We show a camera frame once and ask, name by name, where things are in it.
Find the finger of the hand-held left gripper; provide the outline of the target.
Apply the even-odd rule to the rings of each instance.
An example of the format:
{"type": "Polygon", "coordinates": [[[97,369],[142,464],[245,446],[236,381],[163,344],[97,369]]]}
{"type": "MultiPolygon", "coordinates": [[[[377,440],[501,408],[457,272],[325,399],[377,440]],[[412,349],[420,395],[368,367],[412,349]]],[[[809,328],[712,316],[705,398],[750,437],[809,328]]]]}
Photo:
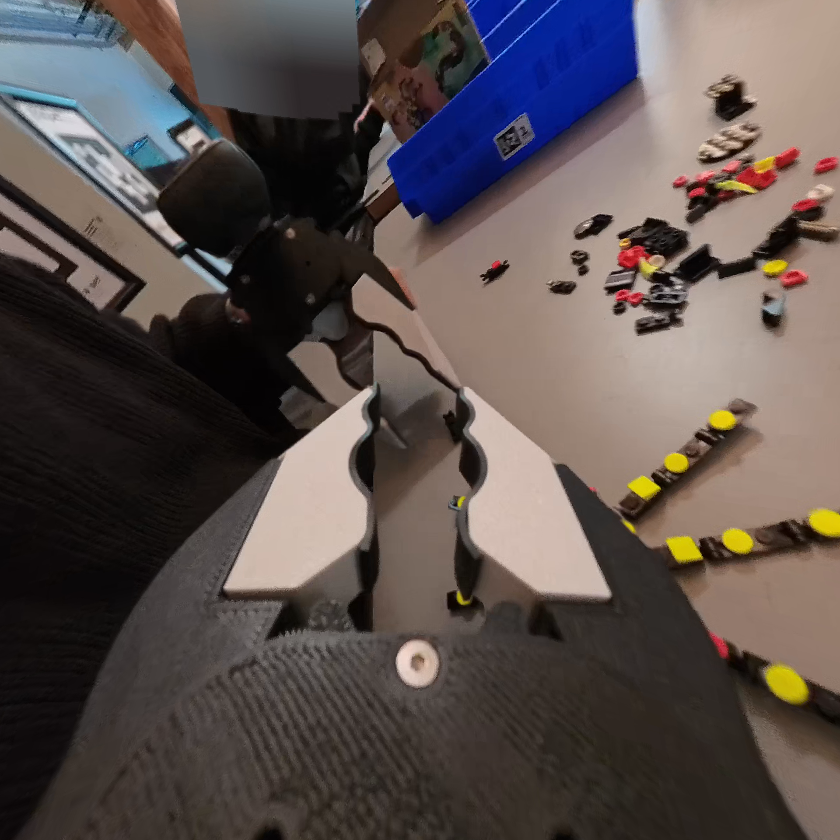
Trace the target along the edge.
{"type": "Polygon", "coordinates": [[[333,357],[343,382],[355,391],[374,383],[373,333],[365,327],[350,327],[333,342],[333,357]]]}
{"type": "Polygon", "coordinates": [[[390,283],[363,274],[351,292],[352,311],[359,323],[390,340],[409,360],[418,363],[438,384],[461,387],[453,365],[426,325],[403,273],[388,268],[390,283]]]}

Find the lego spider model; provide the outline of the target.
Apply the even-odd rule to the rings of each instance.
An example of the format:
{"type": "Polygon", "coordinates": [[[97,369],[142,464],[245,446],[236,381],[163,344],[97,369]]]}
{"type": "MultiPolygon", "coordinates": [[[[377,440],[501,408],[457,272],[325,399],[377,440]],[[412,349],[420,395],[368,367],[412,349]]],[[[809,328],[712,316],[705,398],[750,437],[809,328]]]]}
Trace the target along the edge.
{"type": "MultiPolygon", "coordinates": [[[[667,487],[679,482],[711,451],[721,446],[755,414],[756,406],[734,398],[726,407],[711,413],[682,448],[668,454],[649,476],[627,485],[627,494],[614,508],[625,527],[635,532],[634,521],[651,507],[667,487]]],[[[761,528],[727,528],[719,535],[693,539],[682,535],[668,538],[655,549],[672,571],[692,566],[756,560],[776,552],[794,550],[813,543],[838,541],[838,511],[817,508],[806,517],[786,519],[761,528]]],[[[710,633],[720,658],[747,681],[788,706],[838,726],[838,694],[802,677],[788,665],[773,663],[738,648],[725,638],[710,633]]]]}

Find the framed wall poster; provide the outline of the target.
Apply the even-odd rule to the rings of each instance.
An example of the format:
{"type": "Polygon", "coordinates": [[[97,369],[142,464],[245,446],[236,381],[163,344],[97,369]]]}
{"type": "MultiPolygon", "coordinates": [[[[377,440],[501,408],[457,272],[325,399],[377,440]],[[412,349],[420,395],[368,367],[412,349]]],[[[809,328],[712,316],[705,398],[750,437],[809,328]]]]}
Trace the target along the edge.
{"type": "Polygon", "coordinates": [[[141,278],[5,178],[1,250],[63,280],[98,310],[120,312],[145,287],[141,278]]]}
{"type": "Polygon", "coordinates": [[[129,252],[128,233],[186,257],[214,277],[220,265],[165,222],[160,189],[75,100],[2,84],[2,174],[94,244],[129,252]]]}

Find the printed cardboard box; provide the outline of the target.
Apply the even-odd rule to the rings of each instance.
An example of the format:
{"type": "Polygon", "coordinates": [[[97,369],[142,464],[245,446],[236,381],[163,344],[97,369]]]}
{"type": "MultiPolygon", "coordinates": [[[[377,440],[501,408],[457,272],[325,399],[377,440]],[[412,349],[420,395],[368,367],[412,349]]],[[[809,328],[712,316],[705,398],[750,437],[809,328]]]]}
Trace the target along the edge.
{"type": "Polygon", "coordinates": [[[400,144],[490,63],[464,1],[364,2],[358,36],[370,96],[400,144]]]}

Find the blue bin with tag sticker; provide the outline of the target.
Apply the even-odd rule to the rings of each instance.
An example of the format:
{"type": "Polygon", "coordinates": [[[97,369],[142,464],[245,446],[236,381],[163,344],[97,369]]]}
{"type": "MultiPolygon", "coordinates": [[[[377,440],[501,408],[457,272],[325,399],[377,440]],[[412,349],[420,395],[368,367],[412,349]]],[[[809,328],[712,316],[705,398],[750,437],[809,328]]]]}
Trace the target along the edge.
{"type": "Polygon", "coordinates": [[[530,27],[393,153],[402,205],[443,222],[636,77],[631,14],[530,27]]]}

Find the person's left forearm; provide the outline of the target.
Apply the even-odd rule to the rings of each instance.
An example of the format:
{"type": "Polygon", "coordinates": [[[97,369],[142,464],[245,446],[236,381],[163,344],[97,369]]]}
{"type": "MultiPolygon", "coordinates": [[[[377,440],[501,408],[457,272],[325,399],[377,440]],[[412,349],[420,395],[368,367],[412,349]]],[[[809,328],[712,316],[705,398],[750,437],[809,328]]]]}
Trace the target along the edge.
{"type": "Polygon", "coordinates": [[[270,367],[247,316],[228,295],[193,297],[176,317],[155,316],[149,334],[158,351],[262,430],[279,435],[288,426],[280,402],[289,385],[270,367]]]}

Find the black round lego plate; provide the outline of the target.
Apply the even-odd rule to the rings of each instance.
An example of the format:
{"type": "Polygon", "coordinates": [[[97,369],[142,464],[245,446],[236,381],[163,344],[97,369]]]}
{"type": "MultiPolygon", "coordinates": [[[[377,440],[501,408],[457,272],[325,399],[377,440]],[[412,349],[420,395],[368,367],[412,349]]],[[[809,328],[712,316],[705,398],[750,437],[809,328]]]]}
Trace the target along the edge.
{"type": "Polygon", "coordinates": [[[747,150],[762,133],[756,122],[743,121],[727,126],[700,144],[696,159],[702,164],[725,161],[747,150]]]}

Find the black lego bracket block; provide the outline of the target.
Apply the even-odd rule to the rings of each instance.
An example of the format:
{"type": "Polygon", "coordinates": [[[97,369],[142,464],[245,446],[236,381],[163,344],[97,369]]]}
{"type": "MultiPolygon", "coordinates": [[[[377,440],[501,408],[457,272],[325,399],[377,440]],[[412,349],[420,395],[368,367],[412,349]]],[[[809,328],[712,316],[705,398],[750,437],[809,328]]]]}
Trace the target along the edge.
{"type": "Polygon", "coordinates": [[[757,104],[756,97],[747,93],[744,79],[734,74],[728,74],[709,85],[704,93],[713,101],[716,117],[724,122],[742,116],[757,104]]]}

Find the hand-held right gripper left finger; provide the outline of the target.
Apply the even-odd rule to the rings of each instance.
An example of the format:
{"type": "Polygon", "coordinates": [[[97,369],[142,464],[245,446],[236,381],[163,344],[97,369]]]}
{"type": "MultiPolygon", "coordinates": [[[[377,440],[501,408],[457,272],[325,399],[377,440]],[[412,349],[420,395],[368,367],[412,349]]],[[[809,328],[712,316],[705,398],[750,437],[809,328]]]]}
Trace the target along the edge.
{"type": "Polygon", "coordinates": [[[370,386],[280,459],[224,583],[232,599],[351,603],[372,593],[379,543],[372,488],[381,391],[370,386]]]}

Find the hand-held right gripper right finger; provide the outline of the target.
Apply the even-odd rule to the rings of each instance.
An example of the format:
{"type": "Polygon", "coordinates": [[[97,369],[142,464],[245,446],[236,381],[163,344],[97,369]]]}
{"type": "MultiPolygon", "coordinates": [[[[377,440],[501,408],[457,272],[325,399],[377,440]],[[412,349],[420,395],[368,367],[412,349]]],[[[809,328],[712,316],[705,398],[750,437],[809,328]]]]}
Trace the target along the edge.
{"type": "Polygon", "coordinates": [[[458,471],[451,607],[606,604],[612,591],[558,466],[468,387],[456,395],[458,471]]]}

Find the pile of loose lego pieces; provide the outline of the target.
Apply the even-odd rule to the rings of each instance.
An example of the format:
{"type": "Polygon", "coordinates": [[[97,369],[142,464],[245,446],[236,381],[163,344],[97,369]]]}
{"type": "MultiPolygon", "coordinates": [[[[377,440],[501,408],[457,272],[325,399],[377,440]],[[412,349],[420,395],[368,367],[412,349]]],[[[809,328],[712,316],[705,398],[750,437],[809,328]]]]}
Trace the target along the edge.
{"type": "MultiPolygon", "coordinates": [[[[686,226],[698,223],[721,205],[766,191],[802,154],[792,146],[756,159],[749,148],[725,161],[704,164],[708,168],[693,176],[675,178],[673,188],[686,198],[686,226]]],[[[761,295],[761,322],[768,329],[779,328],[786,317],[785,291],[801,287],[809,279],[807,272],[791,267],[782,255],[803,239],[838,240],[838,226],[823,220],[836,193],[833,185],[814,184],[747,255],[737,259],[721,259],[709,244],[690,248],[687,227],[661,217],[646,217],[641,224],[620,230],[616,234],[616,268],[606,275],[602,287],[612,298],[612,312],[619,316],[628,309],[643,309],[644,314],[633,324],[636,335],[661,333],[682,325],[690,290],[701,280],[712,275],[726,280],[759,271],[777,284],[761,295]]]]}

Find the blue plastic bin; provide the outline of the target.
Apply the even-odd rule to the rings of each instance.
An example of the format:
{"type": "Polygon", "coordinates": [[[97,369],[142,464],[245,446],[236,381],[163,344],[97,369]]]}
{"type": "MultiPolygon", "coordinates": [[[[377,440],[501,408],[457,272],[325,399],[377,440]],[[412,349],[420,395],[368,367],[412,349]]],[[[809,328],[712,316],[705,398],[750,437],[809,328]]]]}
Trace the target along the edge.
{"type": "Polygon", "coordinates": [[[567,27],[568,21],[605,20],[632,14],[633,1],[470,1],[467,9],[482,45],[493,62],[532,25],[549,30],[567,27]]]}

